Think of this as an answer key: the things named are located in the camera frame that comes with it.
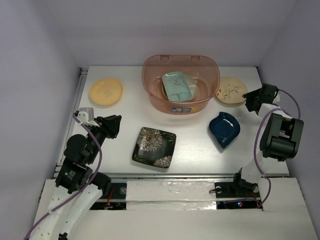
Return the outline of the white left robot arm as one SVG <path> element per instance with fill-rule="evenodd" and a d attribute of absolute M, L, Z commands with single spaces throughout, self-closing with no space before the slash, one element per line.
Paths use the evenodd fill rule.
<path fill-rule="evenodd" d="M 86 117 L 84 111 L 76 111 L 73 119 L 87 135 L 75 134 L 67 140 L 46 214 L 33 224 L 26 240 L 70 240 L 93 204 L 112 193 L 111 178 L 90 165 L 95 159 L 101 165 L 103 142 L 118 136 L 122 117 Z"/>

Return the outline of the dark blue leaf plate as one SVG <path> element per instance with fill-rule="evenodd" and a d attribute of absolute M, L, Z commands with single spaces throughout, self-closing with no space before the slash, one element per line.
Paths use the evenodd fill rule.
<path fill-rule="evenodd" d="M 209 122 L 208 129 L 222 149 L 227 148 L 241 131 L 237 119 L 233 115 L 222 111 Z"/>

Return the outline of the cream bird pattern plate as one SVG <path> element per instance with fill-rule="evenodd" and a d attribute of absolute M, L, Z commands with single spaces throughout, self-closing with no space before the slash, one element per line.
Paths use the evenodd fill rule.
<path fill-rule="evenodd" d="M 215 96 L 224 104 L 240 104 L 245 101 L 243 95 L 248 93 L 246 85 L 235 77 L 223 77 Z"/>

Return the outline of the yellow round plastic plate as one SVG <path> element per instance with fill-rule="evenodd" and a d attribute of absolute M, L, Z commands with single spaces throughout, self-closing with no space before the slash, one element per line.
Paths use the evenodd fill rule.
<path fill-rule="evenodd" d="M 116 78 L 103 78 L 95 82 L 89 90 L 91 101 L 100 106 L 109 106 L 118 102 L 124 87 Z"/>

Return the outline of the white divided round plate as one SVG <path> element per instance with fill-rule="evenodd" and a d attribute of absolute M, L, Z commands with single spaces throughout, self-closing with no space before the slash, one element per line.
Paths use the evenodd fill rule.
<path fill-rule="evenodd" d="M 185 77 L 185 79 L 186 79 L 186 81 L 187 81 L 187 83 L 188 83 L 188 86 L 189 86 L 190 91 L 191 91 L 191 94 L 192 94 L 190 100 L 183 101 L 183 102 L 189 102 L 189 101 L 191 101 L 192 99 L 194 99 L 194 98 L 196 97 L 196 95 L 198 94 L 198 87 L 197 87 L 197 85 L 196 85 L 196 81 L 195 81 L 191 76 L 189 76 L 189 75 L 187 75 L 187 74 L 185 74 L 185 73 L 183 73 L 183 74 L 184 74 L 184 77 Z M 163 94 L 165 95 L 165 97 L 168 99 L 167 94 L 166 94 L 166 91 L 165 91 L 164 86 L 163 86 L 163 83 L 162 83 L 162 93 L 163 93 Z"/>

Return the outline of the light green rectangular plate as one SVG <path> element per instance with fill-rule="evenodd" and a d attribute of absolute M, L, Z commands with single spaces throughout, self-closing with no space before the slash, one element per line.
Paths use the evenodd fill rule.
<path fill-rule="evenodd" d="M 185 102 L 191 99 L 192 93 L 182 72 L 175 71 L 164 74 L 162 83 L 169 101 Z"/>

